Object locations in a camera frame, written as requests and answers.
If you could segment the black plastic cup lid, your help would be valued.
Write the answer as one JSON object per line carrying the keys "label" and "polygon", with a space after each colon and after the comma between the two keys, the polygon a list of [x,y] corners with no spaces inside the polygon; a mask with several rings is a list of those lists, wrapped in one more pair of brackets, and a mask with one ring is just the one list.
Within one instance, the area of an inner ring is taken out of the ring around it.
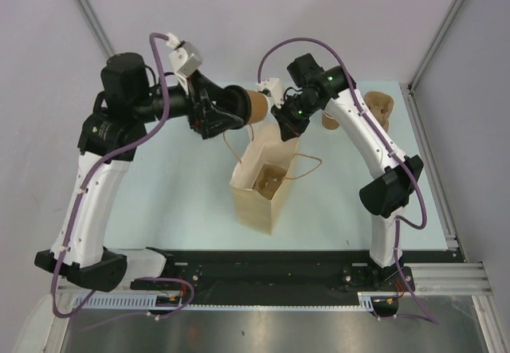
{"label": "black plastic cup lid", "polygon": [[241,119],[241,125],[245,126],[249,122],[252,114],[252,103],[248,91],[239,85],[229,85],[225,87],[229,108],[233,114]]}

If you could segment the single brown pulp carrier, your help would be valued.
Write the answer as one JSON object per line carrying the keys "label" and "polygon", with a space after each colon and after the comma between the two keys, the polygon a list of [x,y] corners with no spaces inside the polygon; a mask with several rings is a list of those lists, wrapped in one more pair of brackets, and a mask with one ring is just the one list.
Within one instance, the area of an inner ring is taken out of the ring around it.
{"label": "single brown pulp carrier", "polygon": [[277,165],[264,164],[253,184],[253,189],[262,197],[271,200],[284,180],[286,172]]}

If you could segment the tan paper bag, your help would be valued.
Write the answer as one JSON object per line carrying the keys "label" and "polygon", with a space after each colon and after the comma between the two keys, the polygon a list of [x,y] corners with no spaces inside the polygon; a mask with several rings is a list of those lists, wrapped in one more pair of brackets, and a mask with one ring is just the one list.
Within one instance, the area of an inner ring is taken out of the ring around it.
{"label": "tan paper bag", "polygon": [[299,152],[298,138],[283,141],[275,123],[250,124],[249,143],[243,154],[222,139],[237,160],[229,187],[238,221],[257,232],[272,234],[292,183],[315,170],[323,160]]}

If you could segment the brown paper coffee cup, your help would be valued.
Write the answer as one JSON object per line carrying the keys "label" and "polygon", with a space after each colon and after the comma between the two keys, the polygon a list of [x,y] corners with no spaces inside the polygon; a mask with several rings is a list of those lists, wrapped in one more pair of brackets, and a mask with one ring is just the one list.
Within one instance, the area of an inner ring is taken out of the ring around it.
{"label": "brown paper coffee cup", "polygon": [[267,97],[263,93],[253,90],[248,90],[247,93],[250,103],[250,114],[247,124],[261,122],[266,117],[269,110]]}

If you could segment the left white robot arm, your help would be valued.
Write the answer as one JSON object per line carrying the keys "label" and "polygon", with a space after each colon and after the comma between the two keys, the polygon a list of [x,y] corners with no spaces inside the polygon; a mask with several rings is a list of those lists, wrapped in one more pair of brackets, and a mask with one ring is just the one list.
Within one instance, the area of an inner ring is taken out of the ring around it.
{"label": "left white robot arm", "polygon": [[132,257],[104,247],[120,183],[137,147],[147,142],[148,123],[161,128],[168,120],[185,117],[203,139],[214,138],[249,122],[249,94],[238,85],[220,87],[199,71],[185,78],[187,88],[167,87],[138,53],[110,57],[100,77],[104,89],[82,126],[79,170],[65,224],[53,246],[37,253],[34,264],[93,291],[110,292],[123,280],[143,277],[157,288],[169,288],[176,270],[166,263],[163,251],[135,251],[143,267],[134,273]]}

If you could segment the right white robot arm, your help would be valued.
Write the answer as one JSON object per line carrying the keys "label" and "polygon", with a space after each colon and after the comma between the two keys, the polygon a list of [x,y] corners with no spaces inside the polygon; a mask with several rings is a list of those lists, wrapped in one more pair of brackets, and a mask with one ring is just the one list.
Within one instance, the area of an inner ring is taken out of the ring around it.
{"label": "right white robot arm", "polygon": [[373,178],[359,191],[372,219],[370,258],[376,265],[367,270],[367,279],[373,288],[386,290],[396,281],[392,265],[402,255],[395,244],[395,220],[409,203],[423,161],[407,156],[391,140],[342,67],[325,70],[306,53],[287,70],[298,91],[271,109],[282,140],[300,137],[312,114],[324,110],[346,132]]}

